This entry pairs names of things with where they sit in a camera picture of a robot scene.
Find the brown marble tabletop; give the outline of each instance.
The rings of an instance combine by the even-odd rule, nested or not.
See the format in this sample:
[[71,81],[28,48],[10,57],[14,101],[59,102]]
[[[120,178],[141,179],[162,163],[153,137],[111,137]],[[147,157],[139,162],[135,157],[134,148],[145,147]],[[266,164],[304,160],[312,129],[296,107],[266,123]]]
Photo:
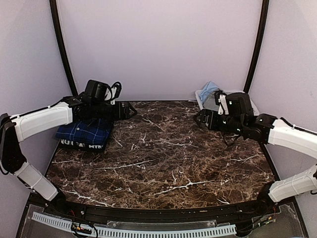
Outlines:
[[181,209],[256,199],[274,180],[257,142],[227,147],[199,128],[195,102],[135,102],[104,153],[58,148],[47,178],[67,200],[117,208]]

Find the plaid shirt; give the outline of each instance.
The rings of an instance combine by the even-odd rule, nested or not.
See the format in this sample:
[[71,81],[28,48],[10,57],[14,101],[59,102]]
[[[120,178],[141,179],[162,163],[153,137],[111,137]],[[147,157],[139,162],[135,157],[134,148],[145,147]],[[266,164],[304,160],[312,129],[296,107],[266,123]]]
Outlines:
[[91,119],[59,127],[55,137],[88,145],[103,145],[110,135],[113,122]]

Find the blue towel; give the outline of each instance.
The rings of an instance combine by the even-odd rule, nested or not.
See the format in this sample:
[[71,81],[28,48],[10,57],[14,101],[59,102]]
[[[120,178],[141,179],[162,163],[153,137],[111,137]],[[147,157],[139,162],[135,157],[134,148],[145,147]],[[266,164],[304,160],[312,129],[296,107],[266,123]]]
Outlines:
[[103,119],[73,122],[60,126],[55,137],[88,145],[104,145],[112,126],[113,122]]
[[218,89],[219,89],[219,87],[210,81],[209,83],[206,84],[206,86],[200,92],[200,94],[199,94],[200,101],[202,101],[202,103],[204,103],[206,101],[207,97],[209,96],[209,94],[218,90]]

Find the white ventilation grille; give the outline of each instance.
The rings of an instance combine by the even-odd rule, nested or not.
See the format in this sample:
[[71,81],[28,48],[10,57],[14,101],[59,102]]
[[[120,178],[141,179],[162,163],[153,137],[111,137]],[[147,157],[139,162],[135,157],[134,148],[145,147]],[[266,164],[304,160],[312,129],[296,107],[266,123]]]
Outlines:
[[[33,212],[32,220],[46,224],[59,230],[66,232],[71,231],[71,220],[51,217],[42,213]],[[92,230],[87,225],[82,225],[83,228]],[[229,225],[223,227],[214,227],[199,230],[189,231],[166,231],[166,232],[149,232],[149,231],[128,231],[109,229],[104,227],[95,226],[100,238],[214,238],[223,237],[236,234],[236,226]]]

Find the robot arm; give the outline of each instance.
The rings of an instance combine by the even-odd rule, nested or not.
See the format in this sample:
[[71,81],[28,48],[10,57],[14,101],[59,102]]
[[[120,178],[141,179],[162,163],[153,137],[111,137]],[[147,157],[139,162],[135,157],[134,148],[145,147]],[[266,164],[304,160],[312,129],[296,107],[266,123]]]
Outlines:
[[[254,116],[248,94],[233,93],[216,96],[219,111],[203,109],[194,119],[208,129],[231,132],[264,144],[284,146],[317,160],[317,133],[290,124],[285,119],[261,114]],[[282,181],[266,184],[258,195],[258,201],[266,205],[285,198],[317,189],[317,165]]]
[[62,194],[23,156],[19,143],[39,132],[66,125],[78,120],[103,118],[107,120],[129,119],[136,115],[130,103],[115,102],[121,91],[121,84],[112,87],[90,80],[85,92],[78,97],[65,97],[53,106],[34,112],[0,117],[0,160],[7,173],[39,193],[47,201]]

